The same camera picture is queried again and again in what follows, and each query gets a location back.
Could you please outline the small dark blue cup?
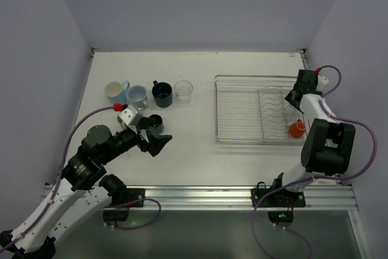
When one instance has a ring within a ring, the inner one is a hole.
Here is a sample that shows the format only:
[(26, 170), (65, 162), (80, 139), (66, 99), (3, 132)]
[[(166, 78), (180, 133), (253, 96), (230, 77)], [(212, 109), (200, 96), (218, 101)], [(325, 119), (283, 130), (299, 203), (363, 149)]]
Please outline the small dark blue cup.
[(160, 115), (153, 114), (150, 115), (149, 118), (155, 120), (154, 125), (149, 128), (149, 131), (156, 135), (162, 134), (162, 132), (164, 131), (164, 123), (162, 117)]

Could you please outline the pale grey-blue mug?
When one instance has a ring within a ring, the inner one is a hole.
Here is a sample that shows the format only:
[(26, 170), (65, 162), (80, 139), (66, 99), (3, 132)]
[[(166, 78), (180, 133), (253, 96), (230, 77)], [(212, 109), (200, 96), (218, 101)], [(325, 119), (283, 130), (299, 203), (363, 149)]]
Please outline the pale grey-blue mug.
[(140, 110), (148, 108), (147, 91), (143, 86), (132, 86), (127, 92), (127, 102)]

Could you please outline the orange cup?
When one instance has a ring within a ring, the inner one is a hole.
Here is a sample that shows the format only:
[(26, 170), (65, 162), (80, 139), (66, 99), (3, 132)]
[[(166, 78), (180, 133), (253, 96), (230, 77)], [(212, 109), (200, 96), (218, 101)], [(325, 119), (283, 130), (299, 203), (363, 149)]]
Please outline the orange cup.
[(299, 119), (297, 122), (293, 123), (289, 127), (289, 135), (292, 138), (301, 138), (306, 132), (306, 125)]

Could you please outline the large dark blue mug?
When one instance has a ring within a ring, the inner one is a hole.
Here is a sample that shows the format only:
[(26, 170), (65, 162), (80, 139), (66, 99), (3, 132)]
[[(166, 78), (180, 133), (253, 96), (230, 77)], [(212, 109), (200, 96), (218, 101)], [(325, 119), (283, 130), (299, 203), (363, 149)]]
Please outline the large dark blue mug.
[(173, 102), (173, 89), (169, 83), (154, 80), (152, 95), (155, 104), (160, 108), (167, 108)]

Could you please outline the light blue mug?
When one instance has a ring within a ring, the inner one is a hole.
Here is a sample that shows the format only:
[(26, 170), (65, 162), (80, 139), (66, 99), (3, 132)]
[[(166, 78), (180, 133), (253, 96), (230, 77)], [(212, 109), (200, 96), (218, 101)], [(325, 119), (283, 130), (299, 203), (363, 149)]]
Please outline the light blue mug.
[(130, 88), (130, 83), (125, 80), (123, 82), (110, 82), (104, 87), (105, 97), (112, 103), (125, 104), (127, 102), (127, 92)]

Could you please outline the clear faceted glass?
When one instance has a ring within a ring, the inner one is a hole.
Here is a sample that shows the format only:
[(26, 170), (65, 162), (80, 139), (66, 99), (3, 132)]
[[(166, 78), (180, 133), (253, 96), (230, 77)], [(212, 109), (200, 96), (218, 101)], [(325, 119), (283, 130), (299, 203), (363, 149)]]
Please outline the clear faceted glass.
[(182, 105), (188, 105), (191, 102), (193, 85), (190, 81), (178, 81), (174, 85), (174, 92), (179, 103)]

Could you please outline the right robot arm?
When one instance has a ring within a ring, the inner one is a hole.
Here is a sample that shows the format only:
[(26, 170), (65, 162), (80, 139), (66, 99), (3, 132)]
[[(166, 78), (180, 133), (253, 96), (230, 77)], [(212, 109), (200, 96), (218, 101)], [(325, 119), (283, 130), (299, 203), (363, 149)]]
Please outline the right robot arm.
[(283, 187), (289, 192), (302, 192), (312, 181), (344, 174), (350, 163), (355, 126), (338, 121), (322, 89), (328, 79), (314, 70), (298, 72), (293, 89), (285, 100), (299, 110), (309, 122), (309, 131), (301, 151), (301, 162), (274, 179), (270, 190)]

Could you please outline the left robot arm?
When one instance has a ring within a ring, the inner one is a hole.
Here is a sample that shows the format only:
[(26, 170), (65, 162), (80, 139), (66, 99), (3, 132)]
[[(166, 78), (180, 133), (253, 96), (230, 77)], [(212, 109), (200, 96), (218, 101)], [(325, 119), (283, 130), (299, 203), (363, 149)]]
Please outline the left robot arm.
[(98, 210), (145, 201), (145, 197), (129, 197), (127, 186), (107, 174), (105, 165), (133, 147), (157, 156), (172, 139), (149, 130), (146, 135), (129, 127), (115, 134), (105, 125), (90, 128), (37, 209), (19, 227), (1, 232), (2, 249), (13, 253), (13, 258), (53, 258), (60, 239)]

